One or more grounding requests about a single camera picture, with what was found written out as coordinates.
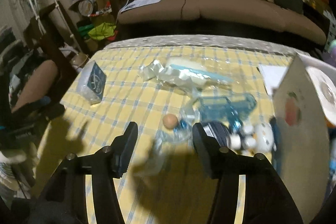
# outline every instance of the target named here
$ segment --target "blue translucent plastic object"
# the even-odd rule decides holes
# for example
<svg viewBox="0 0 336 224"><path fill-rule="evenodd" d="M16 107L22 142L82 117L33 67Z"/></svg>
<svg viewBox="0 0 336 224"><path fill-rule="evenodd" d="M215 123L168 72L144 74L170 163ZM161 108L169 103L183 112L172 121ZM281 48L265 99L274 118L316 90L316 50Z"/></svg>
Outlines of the blue translucent plastic object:
<svg viewBox="0 0 336 224"><path fill-rule="evenodd" d="M226 96L200 97L199 114L201 121L228 121L232 130L238 130L242 126L241 120L248 118L255 109L257 102L249 93L233 95L231 100Z"/></svg>

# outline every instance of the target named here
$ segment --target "sofa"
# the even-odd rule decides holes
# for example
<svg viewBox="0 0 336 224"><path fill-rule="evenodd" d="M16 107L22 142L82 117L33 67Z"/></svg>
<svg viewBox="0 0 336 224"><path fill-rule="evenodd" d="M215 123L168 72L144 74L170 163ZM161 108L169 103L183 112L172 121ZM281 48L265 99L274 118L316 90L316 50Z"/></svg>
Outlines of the sofa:
<svg viewBox="0 0 336 224"><path fill-rule="evenodd" d="M309 44L320 48L326 42L326 34L318 27L318 22L314 23L303 13L284 9L274 0L161 0L122 12L118 20L121 32L126 36L131 34L131 37L147 33L201 33L274 42L283 37L284 42L299 41L301 46Z"/></svg>

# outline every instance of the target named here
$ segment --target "white paper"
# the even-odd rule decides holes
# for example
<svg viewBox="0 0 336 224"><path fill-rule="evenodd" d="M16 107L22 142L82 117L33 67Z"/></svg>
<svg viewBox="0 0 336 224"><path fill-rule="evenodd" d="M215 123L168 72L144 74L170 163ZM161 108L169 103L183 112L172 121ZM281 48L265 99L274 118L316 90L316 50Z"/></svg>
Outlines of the white paper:
<svg viewBox="0 0 336 224"><path fill-rule="evenodd" d="M127 6L122 7L120 10L120 13L130 10L130 9L137 8L137 7L158 3L160 1L161 0L134 0L133 2L129 3Z"/></svg>
<svg viewBox="0 0 336 224"><path fill-rule="evenodd" d="M259 65L258 68L264 80L267 94L273 95L273 90L279 87L287 72L287 67Z"/></svg>

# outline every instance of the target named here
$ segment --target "egg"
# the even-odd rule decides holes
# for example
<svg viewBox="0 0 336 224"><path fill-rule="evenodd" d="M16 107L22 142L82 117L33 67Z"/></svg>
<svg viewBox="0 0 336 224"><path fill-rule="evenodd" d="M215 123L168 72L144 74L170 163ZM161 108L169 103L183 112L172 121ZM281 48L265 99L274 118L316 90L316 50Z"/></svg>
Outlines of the egg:
<svg viewBox="0 0 336 224"><path fill-rule="evenodd" d="M173 129L179 124L179 120L174 114L165 115L162 122L166 129Z"/></svg>

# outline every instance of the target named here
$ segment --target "green bag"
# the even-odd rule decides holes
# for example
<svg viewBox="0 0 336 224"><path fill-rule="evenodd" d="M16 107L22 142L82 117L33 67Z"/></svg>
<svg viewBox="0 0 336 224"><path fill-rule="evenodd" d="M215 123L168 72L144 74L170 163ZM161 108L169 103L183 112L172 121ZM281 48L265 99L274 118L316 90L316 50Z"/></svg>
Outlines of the green bag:
<svg viewBox="0 0 336 224"><path fill-rule="evenodd" d="M103 40L114 36L115 25L112 23L102 23L88 32L88 35L94 40Z"/></svg>

